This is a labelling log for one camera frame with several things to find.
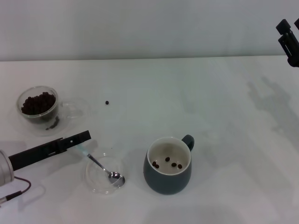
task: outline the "white tabletop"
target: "white tabletop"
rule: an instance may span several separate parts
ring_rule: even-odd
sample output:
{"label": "white tabletop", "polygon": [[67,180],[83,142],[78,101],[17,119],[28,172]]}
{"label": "white tabletop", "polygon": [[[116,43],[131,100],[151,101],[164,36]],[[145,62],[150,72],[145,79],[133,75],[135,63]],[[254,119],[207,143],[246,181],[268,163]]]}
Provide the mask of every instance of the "white tabletop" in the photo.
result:
{"label": "white tabletop", "polygon": [[[32,188],[3,204],[1,224],[298,223],[299,69],[285,56],[1,62],[0,78],[8,155],[89,130],[93,153],[129,164],[126,185],[108,196],[86,187],[86,160],[73,149],[17,170]],[[21,134],[8,116],[36,85],[85,99],[91,116],[63,136]],[[143,177],[146,150],[159,137],[186,134],[195,138],[191,180],[160,195]],[[15,180],[0,197],[24,188]]]}

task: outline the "metal spoon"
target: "metal spoon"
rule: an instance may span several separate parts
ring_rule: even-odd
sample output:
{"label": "metal spoon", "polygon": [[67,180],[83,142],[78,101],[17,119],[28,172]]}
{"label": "metal spoon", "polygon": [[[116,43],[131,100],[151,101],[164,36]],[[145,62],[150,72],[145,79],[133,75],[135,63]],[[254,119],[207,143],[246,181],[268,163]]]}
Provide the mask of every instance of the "metal spoon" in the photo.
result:
{"label": "metal spoon", "polygon": [[113,184],[115,187],[121,187],[125,184],[125,177],[117,172],[109,172],[105,167],[102,166],[92,155],[86,155],[89,159],[94,161],[99,167],[101,167],[108,175],[108,180]]}

